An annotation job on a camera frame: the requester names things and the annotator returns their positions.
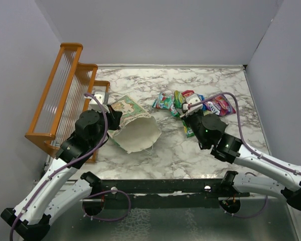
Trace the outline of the green spring tea packet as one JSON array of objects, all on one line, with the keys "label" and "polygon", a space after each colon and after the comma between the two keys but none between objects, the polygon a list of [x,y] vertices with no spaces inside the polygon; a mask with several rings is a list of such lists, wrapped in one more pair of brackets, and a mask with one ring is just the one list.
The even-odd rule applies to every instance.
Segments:
[{"label": "green spring tea packet", "polygon": [[184,121],[182,121],[184,132],[187,138],[193,137],[195,134],[190,127],[186,125]]}]

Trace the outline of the blue snack packet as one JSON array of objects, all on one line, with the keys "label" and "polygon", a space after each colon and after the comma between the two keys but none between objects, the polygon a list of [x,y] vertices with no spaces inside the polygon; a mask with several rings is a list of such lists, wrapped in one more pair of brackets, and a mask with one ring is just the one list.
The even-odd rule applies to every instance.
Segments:
[{"label": "blue snack packet", "polygon": [[[198,96],[198,98],[200,99],[200,101],[203,101],[203,100],[205,100],[205,98],[204,98],[204,96],[203,96],[203,95],[201,95],[201,94],[197,94],[197,96]],[[206,111],[206,110],[207,110],[207,108],[206,108],[205,104],[204,104],[204,103],[202,103],[202,111]]]}]

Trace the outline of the green illustrated paper bag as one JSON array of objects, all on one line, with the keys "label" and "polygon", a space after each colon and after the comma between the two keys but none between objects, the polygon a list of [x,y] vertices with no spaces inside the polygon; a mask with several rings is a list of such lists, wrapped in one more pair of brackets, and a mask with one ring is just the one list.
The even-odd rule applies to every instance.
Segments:
[{"label": "green illustrated paper bag", "polygon": [[151,148],[162,131],[155,118],[129,95],[125,95],[111,107],[122,112],[119,129],[108,131],[110,138],[128,154]]}]

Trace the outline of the red snack packet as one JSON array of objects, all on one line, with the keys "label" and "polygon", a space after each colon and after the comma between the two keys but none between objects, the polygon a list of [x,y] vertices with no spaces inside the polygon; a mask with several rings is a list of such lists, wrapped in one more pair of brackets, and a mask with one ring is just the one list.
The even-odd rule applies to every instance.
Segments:
[{"label": "red snack packet", "polygon": [[194,94],[193,90],[186,90],[186,91],[182,92],[182,95],[183,95],[184,98],[187,98],[187,97],[189,97],[193,94]]}]

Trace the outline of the purple snack packet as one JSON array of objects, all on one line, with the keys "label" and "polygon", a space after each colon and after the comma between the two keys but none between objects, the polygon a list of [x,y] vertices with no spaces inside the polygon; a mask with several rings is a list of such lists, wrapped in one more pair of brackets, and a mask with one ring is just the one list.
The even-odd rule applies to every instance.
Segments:
[{"label": "purple snack packet", "polygon": [[218,95],[214,99],[204,103],[207,110],[218,116],[226,116],[230,114],[235,114],[236,110],[225,97],[225,95]]}]

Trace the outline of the teal barley mint packet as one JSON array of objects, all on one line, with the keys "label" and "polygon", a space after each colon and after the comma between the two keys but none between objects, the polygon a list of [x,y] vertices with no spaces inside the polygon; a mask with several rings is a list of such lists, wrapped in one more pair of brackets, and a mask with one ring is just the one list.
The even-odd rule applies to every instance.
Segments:
[{"label": "teal barley mint packet", "polygon": [[160,92],[154,100],[152,107],[169,110],[172,116],[179,117],[180,113],[178,109],[180,108],[180,104],[180,101],[173,94]]}]

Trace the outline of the green mango apple tea packet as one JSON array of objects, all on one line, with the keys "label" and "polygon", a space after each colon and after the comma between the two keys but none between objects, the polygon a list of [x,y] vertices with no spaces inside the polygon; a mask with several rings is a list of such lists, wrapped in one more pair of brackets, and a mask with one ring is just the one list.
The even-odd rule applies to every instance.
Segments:
[{"label": "green mango apple tea packet", "polygon": [[185,98],[183,96],[183,94],[181,92],[179,92],[178,90],[174,91],[174,107],[176,109],[182,109],[183,107],[183,103],[185,102]]}]

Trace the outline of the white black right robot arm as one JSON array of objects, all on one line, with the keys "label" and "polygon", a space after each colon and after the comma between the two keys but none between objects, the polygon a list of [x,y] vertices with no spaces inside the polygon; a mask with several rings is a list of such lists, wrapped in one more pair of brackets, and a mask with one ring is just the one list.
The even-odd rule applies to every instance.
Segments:
[{"label": "white black right robot arm", "polygon": [[183,114],[182,120],[191,128],[201,150],[210,150],[219,161],[247,167],[263,177],[246,177],[227,173],[220,190],[225,196],[250,192],[286,200],[301,211],[301,166],[265,154],[243,140],[225,133],[226,123],[215,114]]}]

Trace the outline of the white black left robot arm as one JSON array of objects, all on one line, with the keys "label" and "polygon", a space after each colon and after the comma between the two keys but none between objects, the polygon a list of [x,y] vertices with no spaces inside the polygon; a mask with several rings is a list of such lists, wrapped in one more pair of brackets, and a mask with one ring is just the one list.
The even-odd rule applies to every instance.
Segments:
[{"label": "white black left robot arm", "polygon": [[80,114],[75,130],[65,140],[38,184],[16,207],[6,208],[1,218],[24,240],[42,240],[52,224],[76,202],[100,194],[99,178],[93,174],[77,181],[70,189],[58,192],[92,154],[102,146],[108,130],[118,130],[122,112],[110,105],[102,111]]}]

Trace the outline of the wooden acrylic display rack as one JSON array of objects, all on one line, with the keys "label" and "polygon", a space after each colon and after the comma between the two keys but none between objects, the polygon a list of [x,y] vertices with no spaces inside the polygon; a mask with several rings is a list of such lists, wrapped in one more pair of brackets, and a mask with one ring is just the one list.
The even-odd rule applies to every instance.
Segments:
[{"label": "wooden acrylic display rack", "polygon": [[80,114],[89,107],[86,92],[108,92],[109,81],[96,80],[98,66],[80,63],[83,46],[62,43],[25,137],[55,157],[59,147],[74,131]]}]

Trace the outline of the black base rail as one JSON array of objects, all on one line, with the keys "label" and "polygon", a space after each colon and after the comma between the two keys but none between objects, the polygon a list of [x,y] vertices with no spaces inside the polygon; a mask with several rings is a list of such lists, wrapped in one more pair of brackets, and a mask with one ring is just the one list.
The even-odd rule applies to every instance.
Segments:
[{"label": "black base rail", "polygon": [[166,208],[218,208],[219,198],[248,197],[222,179],[129,179],[101,180],[83,201],[88,214],[125,210]]}]

